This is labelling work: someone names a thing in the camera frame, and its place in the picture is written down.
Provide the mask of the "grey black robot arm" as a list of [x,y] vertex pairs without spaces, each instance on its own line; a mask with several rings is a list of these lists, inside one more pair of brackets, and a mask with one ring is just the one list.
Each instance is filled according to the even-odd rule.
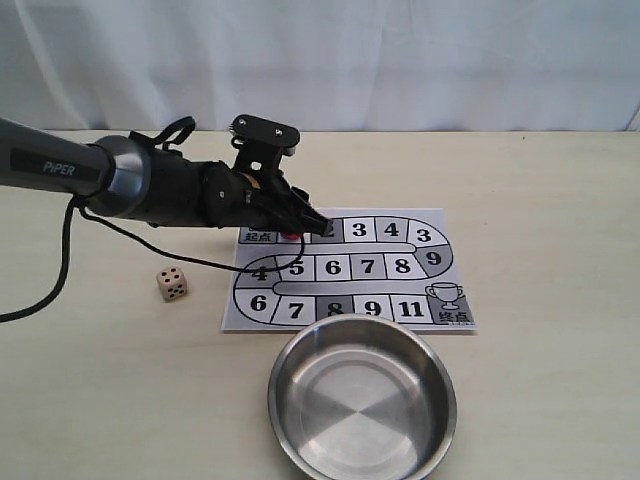
[[234,164],[190,161],[178,147],[195,130],[179,119],[151,137],[132,131],[81,144],[11,120],[1,122],[1,183],[76,195],[102,217],[153,227],[243,227],[328,236],[333,222],[280,168],[299,131],[249,114],[230,125]]

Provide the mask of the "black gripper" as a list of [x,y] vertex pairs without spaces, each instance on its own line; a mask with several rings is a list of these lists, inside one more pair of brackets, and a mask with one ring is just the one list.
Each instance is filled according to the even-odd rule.
[[291,187],[282,176],[262,184],[223,162],[202,168],[202,219],[210,227],[331,236],[333,220],[314,210],[309,199],[306,191]]

